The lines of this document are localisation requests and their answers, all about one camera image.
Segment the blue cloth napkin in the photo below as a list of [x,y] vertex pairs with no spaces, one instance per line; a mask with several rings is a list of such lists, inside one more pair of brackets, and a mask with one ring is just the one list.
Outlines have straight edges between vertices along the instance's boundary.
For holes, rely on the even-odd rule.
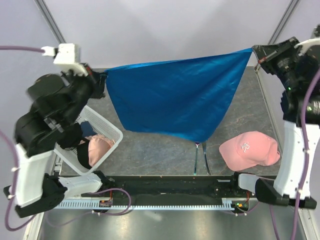
[[204,142],[228,111],[252,49],[118,66],[106,88],[122,126]]

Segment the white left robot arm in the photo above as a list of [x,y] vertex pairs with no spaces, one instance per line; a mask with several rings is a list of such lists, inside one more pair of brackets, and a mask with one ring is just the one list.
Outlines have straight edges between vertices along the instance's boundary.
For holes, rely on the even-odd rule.
[[20,218],[52,210],[72,194],[94,192],[104,197],[110,191],[98,171],[87,180],[46,173],[57,144],[70,148],[81,141],[82,134],[74,132],[74,126],[88,100],[104,96],[106,74],[93,71],[87,64],[83,68],[84,73],[69,69],[45,74],[27,89],[32,105],[14,129],[13,152],[19,166],[14,183],[3,190]]

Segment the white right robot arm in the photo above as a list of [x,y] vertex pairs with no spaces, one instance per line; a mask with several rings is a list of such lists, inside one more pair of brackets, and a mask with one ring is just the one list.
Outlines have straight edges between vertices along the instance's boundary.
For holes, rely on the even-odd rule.
[[229,184],[235,197],[246,191],[258,201],[276,206],[317,207],[310,193],[310,174],[320,139],[320,38],[299,42],[291,37],[278,44],[254,45],[260,67],[278,77],[284,87],[281,110],[284,145],[275,180],[235,173]]

